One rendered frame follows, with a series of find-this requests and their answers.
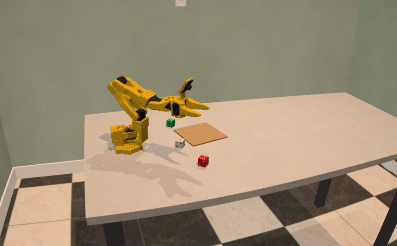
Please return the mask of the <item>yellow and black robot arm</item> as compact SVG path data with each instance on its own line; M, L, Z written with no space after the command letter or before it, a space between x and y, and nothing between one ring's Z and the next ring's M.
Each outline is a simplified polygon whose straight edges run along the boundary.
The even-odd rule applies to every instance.
M152 90L145 90L125 76L118 77L107 88L132 118L132 124L129 126L112 126L116 153L131 155L143 150L142 143L148 139L149 126L146 107L148 106L151 110L169 112L171 111L171 100L176 97L157 97ZM135 111L132 106L137 110Z

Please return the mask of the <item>tan flat mat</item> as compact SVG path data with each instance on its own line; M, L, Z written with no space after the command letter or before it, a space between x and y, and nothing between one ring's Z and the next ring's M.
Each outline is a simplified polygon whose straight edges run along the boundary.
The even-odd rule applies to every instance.
M174 129L173 131L192 146L198 146L228 137L206 122Z

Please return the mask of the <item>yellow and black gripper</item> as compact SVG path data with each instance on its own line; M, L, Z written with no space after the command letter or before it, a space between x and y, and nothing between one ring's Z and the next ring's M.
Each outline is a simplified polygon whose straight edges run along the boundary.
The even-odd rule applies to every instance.
M185 91L192 88L192 79L193 78L190 78L184 82L179 91L180 97L178 96L171 100L171 115L175 116L175 118L183 118L186 115L191 117L199 117L201 116L201 114L199 112L193 111L192 109L210 109L207 105L199 103L191 98L185 97Z

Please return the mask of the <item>white die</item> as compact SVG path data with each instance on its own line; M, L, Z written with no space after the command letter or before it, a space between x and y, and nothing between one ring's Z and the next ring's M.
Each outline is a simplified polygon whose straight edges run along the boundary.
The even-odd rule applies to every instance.
M184 138L177 138L175 141L175 147L177 148L183 148L185 145L185 139Z

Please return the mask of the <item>red die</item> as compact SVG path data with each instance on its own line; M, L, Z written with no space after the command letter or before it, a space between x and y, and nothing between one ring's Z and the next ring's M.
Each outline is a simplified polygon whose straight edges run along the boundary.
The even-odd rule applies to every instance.
M206 167L208 164L209 164L209 157L208 156L201 155L198 158L198 166Z

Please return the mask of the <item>green die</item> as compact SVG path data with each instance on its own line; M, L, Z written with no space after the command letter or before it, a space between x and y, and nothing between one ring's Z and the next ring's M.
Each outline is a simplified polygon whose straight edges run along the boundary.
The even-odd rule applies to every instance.
M175 119L171 119L171 118L169 118L167 121L166 121L166 126L167 127L173 127L173 126L175 126Z

